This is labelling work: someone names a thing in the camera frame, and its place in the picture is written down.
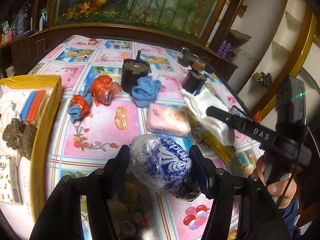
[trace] pink soap box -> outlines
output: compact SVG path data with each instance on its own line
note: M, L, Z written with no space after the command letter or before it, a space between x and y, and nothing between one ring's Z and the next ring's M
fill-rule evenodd
M147 129L181 137L186 137L191 132L185 110L153 103L149 105Z

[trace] blue sleeve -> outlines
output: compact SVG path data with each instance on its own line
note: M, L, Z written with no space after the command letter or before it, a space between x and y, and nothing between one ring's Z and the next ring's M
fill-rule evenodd
M289 206L287 206L285 209L279 209L279 212L284 220L284 223L288 228L288 232L291 238L293 235L294 220L297 216L297 211L298 211L298 197L296 196L291 200L291 203Z

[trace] fish tank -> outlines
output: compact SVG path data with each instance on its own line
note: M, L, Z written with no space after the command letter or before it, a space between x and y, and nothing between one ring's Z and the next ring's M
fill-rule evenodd
M144 27L193 42L210 28L219 0L56 0L54 25L108 23Z

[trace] metal screw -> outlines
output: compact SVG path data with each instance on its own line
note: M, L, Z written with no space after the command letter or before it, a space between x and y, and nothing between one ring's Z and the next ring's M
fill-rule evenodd
M70 175L64 175L64 176L62 177L62 180L63 180L63 181L68 181L69 179L71 179L71 176L70 176Z
M250 179L252 179L253 181L257 181L259 177L256 174L251 174Z
M217 168L217 169L216 169L216 173L219 174L219 175L222 175L222 174L224 174L224 169L222 169L222 168Z
M97 169L97 170L94 171L94 173L95 173L96 175L101 175L101 174L104 173L104 170L103 170L103 169Z

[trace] patterned tablecloth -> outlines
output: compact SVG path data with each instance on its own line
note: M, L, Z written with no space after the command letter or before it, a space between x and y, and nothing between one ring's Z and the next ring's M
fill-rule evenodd
M72 95L83 85L90 86L97 76L108 74L113 81L120 82L123 60L135 58L139 49L141 58L150 63L151 75L162 82L156 103L186 107L180 89L181 82L187 75L187 68L177 62L177 56L181 53L157 46L75 35L52 50L32 70L31 73L35 74L61 75L64 89L47 158L47 197L62 176L86 176L115 157L121 145L130 144L137 135L150 133L145 125L147 108L138 108L125 92L118 95L110 106L97 107L92 103L89 117L81 122L72 124L66 112ZM210 75L205 86L229 108L236 105L242 109L216 75ZM114 123L119 107L125 109L125 130L119 130ZM196 122L191 125L193 130L197 127ZM217 167L226 168L203 141L199 142L197 139L196 142L192 135L187 138L170 137L187 150L191 145L197 144L204 156L210 158ZM258 146L258 142L236 132L236 152L252 151L258 157L262 154ZM158 195L129 173L124 188L108 204L119 236L132 235L136 236L135 239L152 240L192 240L201 238L206 221L196 227L185 225L183 220L200 205L210 208L212 200L201 195L189 203L169 194ZM85 197L81 199L81 215L85 239L91 239ZM230 230L236 229L237 223L238 203L235 201Z

